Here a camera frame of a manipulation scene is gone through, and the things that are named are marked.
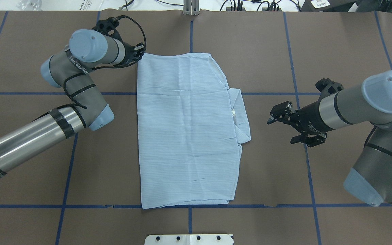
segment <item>white bracket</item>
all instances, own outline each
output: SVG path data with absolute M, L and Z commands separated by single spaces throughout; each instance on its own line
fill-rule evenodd
M 199 15 L 199 0 L 184 0 L 184 15 Z
M 149 235 L 145 245 L 234 245 L 232 234 Z

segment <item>brown table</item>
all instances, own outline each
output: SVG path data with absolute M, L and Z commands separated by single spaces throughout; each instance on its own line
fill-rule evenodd
M 230 87 L 242 90 L 252 141 L 243 145 L 235 200 L 142 210 L 136 66 L 102 70 L 92 78 L 115 120 L 0 180 L 0 244 L 136 245 L 147 234 L 189 232 L 231 233 L 236 245 L 392 244 L 392 207 L 369 207 L 342 186 L 370 124 L 330 132 L 310 149 L 289 144 L 297 135 L 292 128 L 266 124 L 275 104 L 314 102 L 321 78 L 347 88 L 392 68 L 392 14 L 106 10 L 100 18 L 122 13 L 143 26 L 149 53 L 211 53 Z M 39 68 L 97 17 L 0 12 L 0 136 L 69 102 Z M 140 42 L 130 22 L 119 30 L 126 42 Z

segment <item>light blue joint cap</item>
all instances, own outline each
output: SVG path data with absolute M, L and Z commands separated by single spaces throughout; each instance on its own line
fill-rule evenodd
M 61 88 L 61 86 L 52 78 L 51 70 L 49 68 L 49 63 L 51 61 L 51 57 L 49 57 L 40 67 L 40 73 L 42 74 L 43 79 L 49 83 L 52 87 Z
M 392 70 L 365 79 L 361 91 L 376 110 L 392 114 Z
M 107 104 L 102 110 L 102 112 L 99 114 L 99 116 L 92 122 L 92 124 L 90 124 L 89 129 L 91 129 L 92 131 L 98 130 L 105 124 L 108 124 L 109 122 L 113 121 L 113 119 L 114 114 L 110 106 Z
M 69 49 L 82 62 L 97 62 L 107 53 L 108 45 L 104 35 L 94 30 L 80 29 L 72 34 Z
M 384 202 L 375 188 L 353 168 L 350 169 L 343 186 L 347 192 L 370 206 L 378 207 Z

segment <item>silver metallic tube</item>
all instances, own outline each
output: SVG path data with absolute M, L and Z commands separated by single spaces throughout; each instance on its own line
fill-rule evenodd
M 77 133 L 84 127 L 71 107 L 59 109 L 64 119 Z M 66 135 L 50 116 L 45 115 L 0 138 L 0 170 L 7 172 L 66 139 Z

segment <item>white metal plate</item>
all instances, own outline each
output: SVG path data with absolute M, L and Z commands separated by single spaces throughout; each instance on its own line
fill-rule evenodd
M 149 235 L 145 239 L 145 245 L 234 245 L 234 235 L 232 234 Z

